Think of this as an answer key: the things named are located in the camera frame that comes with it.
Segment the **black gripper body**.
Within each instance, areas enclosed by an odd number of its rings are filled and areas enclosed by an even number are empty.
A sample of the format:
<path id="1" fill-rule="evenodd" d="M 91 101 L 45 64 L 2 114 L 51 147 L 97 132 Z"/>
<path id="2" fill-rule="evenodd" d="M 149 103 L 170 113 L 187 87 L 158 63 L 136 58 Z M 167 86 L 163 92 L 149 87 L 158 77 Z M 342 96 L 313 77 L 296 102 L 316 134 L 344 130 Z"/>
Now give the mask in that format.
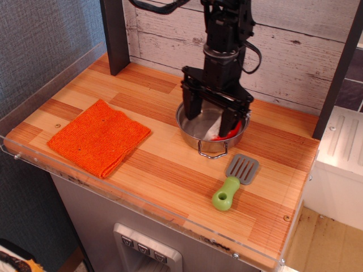
<path id="1" fill-rule="evenodd" d="M 254 98 L 239 83 L 243 59 L 243 52 L 232 58 L 217 58 L 206 54 L 203 69 L 190 66 L 182 68 L 182 85 L 201 87 L 202 101 L 210 102 L 222 111 L 232 107 L 250 112 L 250 104 Z"/>

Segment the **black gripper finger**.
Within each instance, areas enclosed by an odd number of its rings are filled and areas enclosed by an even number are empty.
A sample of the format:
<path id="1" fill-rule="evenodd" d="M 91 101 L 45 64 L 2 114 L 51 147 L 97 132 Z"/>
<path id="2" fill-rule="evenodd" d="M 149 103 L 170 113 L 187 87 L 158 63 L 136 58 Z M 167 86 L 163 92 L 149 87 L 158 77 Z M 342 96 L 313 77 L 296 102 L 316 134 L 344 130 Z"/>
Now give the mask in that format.
<path id="1" fill-rule="evenodd" d="M 237 125 L 241 122 L 241 128 L 237 130 L 237 133 L 244 132 L 250 121 L 250 112 L 240 109 L 233 109 L 227 107 L 221 116 L 221 126 L 219 129 L 218 136 L 226 137 L 231 130 L 234 130 Z"/>
<path id="2" fill-rule="evenodd" d="M 201 112 L 202 98 L 200 97 L 200 92 L 202 88 L 183 84 L 182 89 L 184 113 L 188 120 L 192 120 Z"/>

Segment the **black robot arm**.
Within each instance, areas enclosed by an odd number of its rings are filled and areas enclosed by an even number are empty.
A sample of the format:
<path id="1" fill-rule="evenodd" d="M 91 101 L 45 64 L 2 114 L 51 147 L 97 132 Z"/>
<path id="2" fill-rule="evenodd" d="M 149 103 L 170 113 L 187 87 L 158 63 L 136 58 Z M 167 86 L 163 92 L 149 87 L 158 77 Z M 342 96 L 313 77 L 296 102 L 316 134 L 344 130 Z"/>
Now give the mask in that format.
<path id="1" fill-rule="evenodd" d="M 248 42 L 256 24 L 251 14 L 251 1 L 202 1 L 202 5 L 207 33 L 204 67 L 182 69 L 184 113 L 189 120 L 196 118 L 203 101 L 221 108 L 218 135 L 224 138 L 247 117 L 254 100 L 239 82 L 242 73 L 255 72 L 243 67 L 246 49 L 259 57 L 261 52 Z"/>

